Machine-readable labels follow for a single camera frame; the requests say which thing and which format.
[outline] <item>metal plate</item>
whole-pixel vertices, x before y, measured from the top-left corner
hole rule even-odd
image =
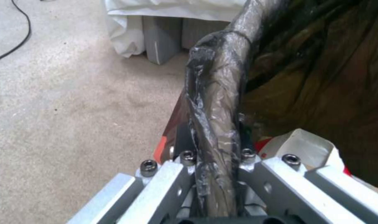
[[[378,223],[378,194],[333,167],[309,171],[305,177],[366,223]]]
[[[239,180],[267,204],[269,215],[298,215],[306,223],[362,223],[280,158],[256,163],[252,172],[240,170]]]
[[[194,175],[186,167],[165,162],[118,223],[159,224],[174,218],[193,184]]]
[[[119,173],[68,224],[114,223],[142,189],[141,180]]]

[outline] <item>wrapped tube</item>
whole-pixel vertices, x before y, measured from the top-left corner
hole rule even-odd
[[[185,98],[197,147],[196,186],[203,215],[237,214],[237,109],[265,24],[286,5],[286,0],[248,0],[225,30],[204,37],[190,50]]]

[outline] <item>hex socket bolt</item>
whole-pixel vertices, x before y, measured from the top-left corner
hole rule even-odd
[[[291,168],[293,168],[296,171],[298,171],[298,169],[300,168],[301,159],[296,155],[285,154],[284,156],[282,156],[282,160],[284,163],[286,163],[287,165],[289,165]]]
[[[253,163],[255,162],[255,153],[251,149],[242,149],[241,151],[241,161],[243,163]]]
[[[153,177],[157,172],[157,163],[152,159],[147,159],[140,164],[140,173],[144,177]]]
[[[184,166],[194,166],[196,163],[196,155],[190,150],[183,151],[179,154],[180,163]]]

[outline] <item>beige carpet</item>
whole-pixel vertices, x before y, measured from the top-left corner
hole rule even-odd
[[[163,66],[114,52],[101,0],[16,0],[32,36],[0,61],[0,223],[64,223],[153,149],[183,87]],[[27,24],[0,1],[0,54]]]

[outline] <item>white sheet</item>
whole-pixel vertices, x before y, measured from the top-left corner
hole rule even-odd
[[[104,0],[115,51],[124,57],[145,51],[141,16],[231,21],[245,0]]]

